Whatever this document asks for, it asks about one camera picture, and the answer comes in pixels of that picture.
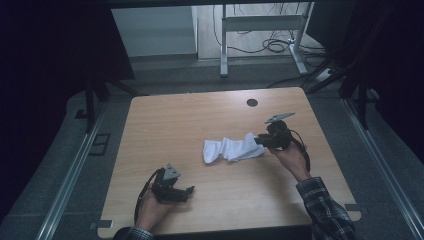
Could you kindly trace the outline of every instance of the plaid sleeve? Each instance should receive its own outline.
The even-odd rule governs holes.
[[[132,227],[125,240],[153,240],[153,235],[141,228]]]
[[[317,240],[356,239],[349,215],[333,200],[321,178],[307,179],[296,188],[312,218],[312,232]]]

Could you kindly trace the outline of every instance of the black device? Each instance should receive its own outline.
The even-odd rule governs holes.
[[[187,199],[194,191],[194,186],[191,186],[186,190],[174,188],[174,184],[177,182],[178,177],[181,176],[181,173],[179,173],[170,163],[168,163],[166,168],[160,168],[152,174],[152,176],[144,185],[143,190],[141,190],[140,194],[138,195],[137,204],[134,211],[134,223],[137,222],[138,209],[140,208],[143,196],[149,189],[150,182],[154,176],[156,176],[156,178],[151,186],[151,190],[159,203],[187,202]]]
[[[306,169],[308,171],[311,170],[309,154],[306,152],[306,147],[297,132],[290,130],[283,120],[272,121],[266,129],[268,133],[259,134],[258,137],[255,138],[256,144],[262,144],[264,147],[269,148],[281,148],[284,150],[288,148],[291,142],[293,142],[305,158]],[[292,132],[295,132],[299,136],[300,141],[293,137]]]

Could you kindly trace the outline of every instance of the white wall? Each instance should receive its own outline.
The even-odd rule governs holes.
[[[197,52],[195,7],[112,9],[112,14],[128,57]]]

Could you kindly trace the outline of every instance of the hand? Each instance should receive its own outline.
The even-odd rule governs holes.
[[[280,163],[289,170],[298,182],[311,178],[311,174],[306,169],[306,161],[295,143],[291,142],[285,150],[268,148],[274,154]]]
[[[149,232],[176,205],[176,203],[159,203],[150,189],[146,191],[142,201],[135,226]]]

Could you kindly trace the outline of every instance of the person's right hand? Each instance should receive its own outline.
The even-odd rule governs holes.
[[[311,178],[311,174],[306,169],[306,161],[295,143],[291,142],[285,150],[268,148],[274,154],[280,163],[289,170],[298,182]]]

